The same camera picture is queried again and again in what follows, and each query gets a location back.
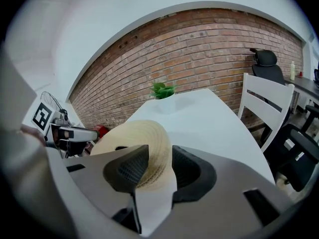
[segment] straw hat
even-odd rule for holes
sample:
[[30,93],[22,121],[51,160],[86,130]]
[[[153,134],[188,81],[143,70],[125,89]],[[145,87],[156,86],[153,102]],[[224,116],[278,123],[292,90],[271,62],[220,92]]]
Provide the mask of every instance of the straw hat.
[[137,188],[160,188],[171,174],[172,145],[165,129],[153,120],[126,122],[108,132],[93,147],[91,155],[115,151],[119,146],[149,146],[149,166]]

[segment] white bottle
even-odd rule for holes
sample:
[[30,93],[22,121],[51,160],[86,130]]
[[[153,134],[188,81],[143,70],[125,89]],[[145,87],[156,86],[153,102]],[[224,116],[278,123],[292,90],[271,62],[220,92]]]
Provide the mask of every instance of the white bottle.
[[294,63],[294,61],[292,61],[291,65],[290,65],[290,79],[292,81],[295,80],[295,73],[296,73],[296,71],[295,71],[295,63]]

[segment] white chair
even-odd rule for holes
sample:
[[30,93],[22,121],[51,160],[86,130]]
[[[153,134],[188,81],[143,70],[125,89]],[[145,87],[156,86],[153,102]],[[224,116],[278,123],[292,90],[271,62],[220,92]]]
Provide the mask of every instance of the white chair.
[[[244,107],[247,107],[270,127],[272,132],[261,147],[262,152],[267,149],[275,138],[286,117],[293,97],[294,87],[293,84],[289,84],[286,87],[279,83],[244,73],[243,94],[241,97],[238,118],[241,118]],[[282,109],[281,112],[247,91],[252,91],[278,105]]]

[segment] potted plant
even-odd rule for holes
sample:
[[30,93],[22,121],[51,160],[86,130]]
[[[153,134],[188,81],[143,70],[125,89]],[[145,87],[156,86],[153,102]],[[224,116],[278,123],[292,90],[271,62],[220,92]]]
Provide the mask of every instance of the potted plant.
[[175,86],[166,86],[162,82],[153,83],[151,88],[153,93],[151,96],[155,97],[159,109],[164,114],[171,114],[175,111]]

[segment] black office chair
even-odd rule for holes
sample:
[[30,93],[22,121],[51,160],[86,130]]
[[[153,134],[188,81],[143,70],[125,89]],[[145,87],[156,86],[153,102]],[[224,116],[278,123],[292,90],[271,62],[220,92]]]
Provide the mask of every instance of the black office chair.
[[306,120],[305,124],[302,127],[302,131],[306,132],[308,130],[308,128],[310,127],[311,123],[314,121],[315,118],[319,119],[319,105],[317,105],[316,103],[314,103],[315,106],[306,106],[306,111],[309,111],[309,117]]
[[[257,62],[257,65],[253,65],[255,76],[284,85],[283,73],[280,67],[276,65],[276,55],[270,50],[250,50],[255,52]],[[265,101],[280,111],[277,105],[268,100]],[[315,113],[312,107],[308,107],[308,109],[311,111],[311,117],[309,119],[311,120],[311,118],[315,116]],[[287,113],[283,125],[288,120],[289,114],[290,112]],[[306,122],[303,129],[307,130],[309,127],[308,124],[309,122]],[[317,143],[306,134],[306,130],[301,130],[292,124],[283,126],[264,152],[274,177],[277,172],[282,173],[287,177],[287,180],[296,191],[300,191],[305,187],[314,171],[315,165],[319,161],[319,147]],[[266,128],[264,130],[262,135],[263,141],[267,139],[269,132],[270,129]],[[290,150],[285,147],[287,139],[290,139],[294,143],[294,147]]]
[[[257,62],[257,64],[252,66],[253,73],[255,76],[285,85],[283,72],[280,69],[280,67],[276,65],[277,57],[272,51],[256,50],[256,49],[250,49],[250,51],[255,53],[255,60]],[[272,107],[274,107],[278,111],[281,111],[281,108],[277,106],[276,104],[274,104],[273,102],[268,100],[265,100],[265,102],[270,104]],[[289,119],[290,113],[291,111],[289,110],[284,119],[283,125]],[[265,143],[270,133],[271,133],[271,129],[266,125],[262,133],[262,136],[260,138],[260,141],[262,143]]]

